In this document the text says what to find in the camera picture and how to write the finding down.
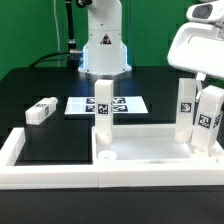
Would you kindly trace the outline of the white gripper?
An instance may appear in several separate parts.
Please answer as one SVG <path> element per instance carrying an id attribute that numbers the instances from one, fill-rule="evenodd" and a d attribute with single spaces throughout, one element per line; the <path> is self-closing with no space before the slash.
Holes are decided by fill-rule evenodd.
<path id="1" fill-rule="evenodd" d="M 177 31 L 167 59 L 175 68 L 198 72 L 199 100 L 206 75 L 224 79 L 224 1 L 192 5 L 186 17 L 188 22 Z"/>

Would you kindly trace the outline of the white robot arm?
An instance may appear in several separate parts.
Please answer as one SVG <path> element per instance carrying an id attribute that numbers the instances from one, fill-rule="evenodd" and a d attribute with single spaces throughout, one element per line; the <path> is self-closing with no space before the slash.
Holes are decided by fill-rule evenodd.
<path id="1" fill-rule="evenodd" d="M 197 25 L 224 24 L 224 0 L 201 1 L 189 8 L 187 18 Z M 88 9 L 88 41 L 78 71 L 106 77 L 131 71 L 122 42 L 120 0 L 76 0 L 76 4 Z"/>

